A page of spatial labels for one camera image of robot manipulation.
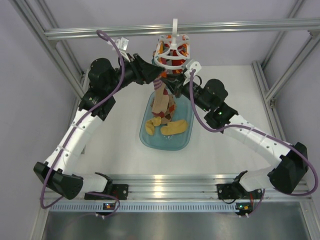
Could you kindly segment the blue transparent tray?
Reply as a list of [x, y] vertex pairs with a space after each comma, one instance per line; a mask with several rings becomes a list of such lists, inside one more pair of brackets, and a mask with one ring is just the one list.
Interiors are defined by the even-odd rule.
[[186, 129], [183, 132], [164, 135], [161, 131], [167, 124], [161, 124], [154, 127], [154, 134], [148, 134], [146, 130], [146, 122], [154, 118], [152, 114], [152, 104], [154, 102], [155, 93], [153, 92], [147, 102], [144, 116], [139, 132], [140, 141], [147, 147], [164, 150], [164, 151], [179, 151], [186, 147], [190, 141], [194, 112], [188, 98], [181, 96], [180, 98], [173, 98], [175, 103], [175, 111], [171, 119], [172, 122], [185, 122]]

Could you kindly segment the aluminium top crossbar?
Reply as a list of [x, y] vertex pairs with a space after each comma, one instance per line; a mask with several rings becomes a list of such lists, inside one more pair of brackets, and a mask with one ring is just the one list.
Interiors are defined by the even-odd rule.
[[102, 30], [110, 37], [138, 37], [172, 34], [220, 34], [319, 30], [320, 19], [286, 18], [251, 21], [203, 22], [190, 24], [151, 24], [108, 27], [52, 28], [44, 31], [50, 41], [96, 38]]

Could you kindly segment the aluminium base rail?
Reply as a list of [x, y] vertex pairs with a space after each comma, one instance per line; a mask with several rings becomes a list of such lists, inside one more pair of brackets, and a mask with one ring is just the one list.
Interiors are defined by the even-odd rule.
[[111, 174], [114, 184], [128, 185], [128, 201], [214, 201], [218, 184], [235, 174]]

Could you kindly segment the beige argyle sock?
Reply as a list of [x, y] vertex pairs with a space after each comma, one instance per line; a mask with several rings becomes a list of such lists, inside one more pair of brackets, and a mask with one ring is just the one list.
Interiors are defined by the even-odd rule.
[[168, 105], [167, 105], [166, 111], [165, 112], [161, 111], [159, 113], [159, 116], [161, 117], [161, 125], [166, 125], [167, 123], [172, 121], [177, 108], [174, 96], [170, 94], [168, 97], [169, 99], [168, 99]]

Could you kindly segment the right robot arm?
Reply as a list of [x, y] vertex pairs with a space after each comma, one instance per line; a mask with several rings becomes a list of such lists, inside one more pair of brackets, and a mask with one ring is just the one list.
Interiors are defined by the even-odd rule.
[[192, 107], [206, 112], [206, 125], [225, 136], [246, 145], [269, 164], [269, 167], [254, 171], [242, 171], [234, 178], [231, 189], [235, 199], [246, 198], [252, 191], [274, 188], [292, 195], [298, 183], [309, 170], [304, 161], [307, 148], [300, 142], [292, 145], [283, 142], [254, 127], [235, 109], [225, 103], [228, 92], [218, 79], [210, 79], [204, 87], [184, 83], [184, 78], [165, 78], [164, 83], [175, 96], [185, 96]]

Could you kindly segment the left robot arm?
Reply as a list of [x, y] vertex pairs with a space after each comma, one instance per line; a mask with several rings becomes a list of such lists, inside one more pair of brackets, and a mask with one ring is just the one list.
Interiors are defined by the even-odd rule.
[[53, 153], [33, 168], [47, 188], [68, 200], [87, 192], [96, 192], [103, 199], [113, 194], [113, 186], [109, 183], [111, 179], [106, 175], [98, 172], [76, 175], [77, 161], [95, 130], [115, 105], [113, 95], [131, 83], [149, 84], [165, 70], [144, 61], [137, 53], [129, 60], [119, 59], [118, 62], [119, 68], [113, 68], [106, 58], [98, 58], [91, 63], [89, 88], [69, 129]]

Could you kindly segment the yellow sock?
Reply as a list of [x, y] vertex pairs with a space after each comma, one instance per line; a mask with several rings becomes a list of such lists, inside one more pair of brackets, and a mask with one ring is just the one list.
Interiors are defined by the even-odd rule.
[[168, 122], [166, 126], [160, 129], [160, 132], [164, 136], [177, 135], [184, 133], [188, 128], [188, 123], [186, 120], [181, 119], [177, 121]]
[[145, 130], [148, 135], [153, 136], [155, 134], [156, 127], [160, 126], [162, 119], [160, 116], [153, 117], [145, 122]]

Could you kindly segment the red sock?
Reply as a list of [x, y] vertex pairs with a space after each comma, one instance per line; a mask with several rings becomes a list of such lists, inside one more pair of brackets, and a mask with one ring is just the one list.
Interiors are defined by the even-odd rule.
[[[171, 50], [169, 52], [170, 56], [174, 56], [177, 57], [178, 53], [180, 53], [183, 56], [187, 56], [188, 52], [185, 46], [180, 46], [177, 51], [176, 50]], [[163, 65], [170, 65], [170, 66], [180, 66], [182, 65], [186, 60], [185, 59], [165, 59], [165, 58], [160, 58], [159, 61], [163, 64]], [[171, 70], [172, 74], [180, 74], [183, 70], [180, 69], [173, 69]]]

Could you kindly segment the beige purple striped sock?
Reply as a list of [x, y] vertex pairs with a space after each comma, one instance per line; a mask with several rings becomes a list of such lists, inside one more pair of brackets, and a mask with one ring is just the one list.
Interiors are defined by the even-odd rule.
[[165, 112], [167, 110], [169, 102], [169, 92], [167, 86], [163, 81], [158, 78], [153, 81], [154, 86], [154, 99], [152, 103], [152, 114], [155, 117], [160, 117], [160, 112]]

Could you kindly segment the white round clip hanger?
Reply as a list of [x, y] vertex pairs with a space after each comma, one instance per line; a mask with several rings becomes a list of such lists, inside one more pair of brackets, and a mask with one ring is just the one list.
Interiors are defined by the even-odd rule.
[[178, 19], [174, 18], [172, 33], [158, 38], [152, 63], [175, 74], [182, 71], [190, 55], [190, 38], [187, 34], [178, 34]]

